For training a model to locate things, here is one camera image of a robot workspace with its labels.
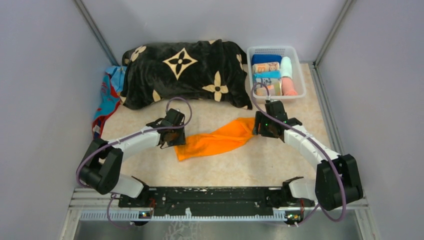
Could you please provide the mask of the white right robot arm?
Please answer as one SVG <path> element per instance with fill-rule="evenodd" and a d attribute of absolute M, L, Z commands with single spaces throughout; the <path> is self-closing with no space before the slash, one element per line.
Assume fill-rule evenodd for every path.
<path fill-rule="evenodd" d="M 283 182 L 281 199 L 287 206 L 308 199 L 331 211 L 363 198 L 356 159 L 320 143 L 297 118 L 288 118 L 282 102 L 265 102 L 265 110 L 258 110 L 255 114 L 252 133 L 280 139 L 297 150 L 315 170 L 314 180 L 300 176 Z"/>

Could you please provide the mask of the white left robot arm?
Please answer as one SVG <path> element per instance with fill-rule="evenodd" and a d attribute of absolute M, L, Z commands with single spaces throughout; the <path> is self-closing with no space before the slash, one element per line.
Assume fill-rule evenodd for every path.
<path fill-rule="evenodd" d="M 163 118 L 148 123 L 141 130 L 115 140 L 94 139 L 76 170 L 76 180 L 101 195 L 119 194 L 144 207 L 149 203 L 149 186 L 140 179 L 121 172 L 122 163 L 143 150 L 186 143 L 185 115 L 169 109 Z"/>

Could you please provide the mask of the pink panda towel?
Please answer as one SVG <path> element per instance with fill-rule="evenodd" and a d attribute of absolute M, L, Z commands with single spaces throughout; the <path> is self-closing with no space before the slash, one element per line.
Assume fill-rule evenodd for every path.
<path fill-rule="evenodd" d="M 284 96 L 298 95 L 297 91 L 295 90 L 293 80 L 288 76 L 281 78 L 281 90 Z"/>

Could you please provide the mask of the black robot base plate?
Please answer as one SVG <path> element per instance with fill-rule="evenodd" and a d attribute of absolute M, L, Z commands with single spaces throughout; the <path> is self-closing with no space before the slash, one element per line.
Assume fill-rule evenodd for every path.
<path fill-rule="evenodd" d="M 155 217 L 269 217 L 283 207 L 314 207 L 309 199 L 292 198 L 282 187 L 151 187 L 144 196 L 121 195 L 120 208 L 148 208 Z"/>

